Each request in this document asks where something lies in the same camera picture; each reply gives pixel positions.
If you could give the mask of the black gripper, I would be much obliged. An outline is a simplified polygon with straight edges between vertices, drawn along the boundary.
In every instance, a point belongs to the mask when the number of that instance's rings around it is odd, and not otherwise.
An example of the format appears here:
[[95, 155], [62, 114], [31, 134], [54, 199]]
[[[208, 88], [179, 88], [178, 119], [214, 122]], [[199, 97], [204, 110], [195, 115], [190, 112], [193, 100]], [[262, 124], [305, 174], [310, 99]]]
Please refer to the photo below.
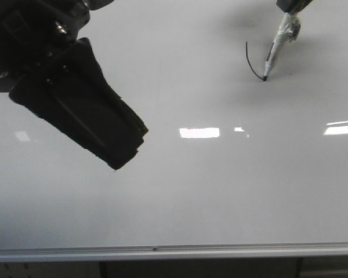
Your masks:
[[[9, 92], [70, 47], [90, 20], [90, 1], [0, 1], [0, 92]], [[114, 136], [90, 114], [75, 50], [24, 78], [9, 93], [81, 147], [118, 170], [133, 159], [144, 139]]]
[[295, 14], [301, 12], [313, 0], [277, 0], [276, 5], [284, 12]]

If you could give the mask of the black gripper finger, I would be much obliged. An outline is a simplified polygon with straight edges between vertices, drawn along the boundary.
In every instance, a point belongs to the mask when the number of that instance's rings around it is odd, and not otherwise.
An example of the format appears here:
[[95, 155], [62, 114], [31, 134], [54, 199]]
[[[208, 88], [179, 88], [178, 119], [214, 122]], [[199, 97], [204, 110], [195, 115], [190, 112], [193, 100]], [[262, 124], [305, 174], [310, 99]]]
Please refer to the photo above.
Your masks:
[[78, 84], [96, 123], [102, 127], [110, 125], [107, 130], [114, 136], [129, 132], [135, 137], [144, 137], [148, 128], [107, 83], [87, 38], [75, 43], [75, 70], [81, 78]]

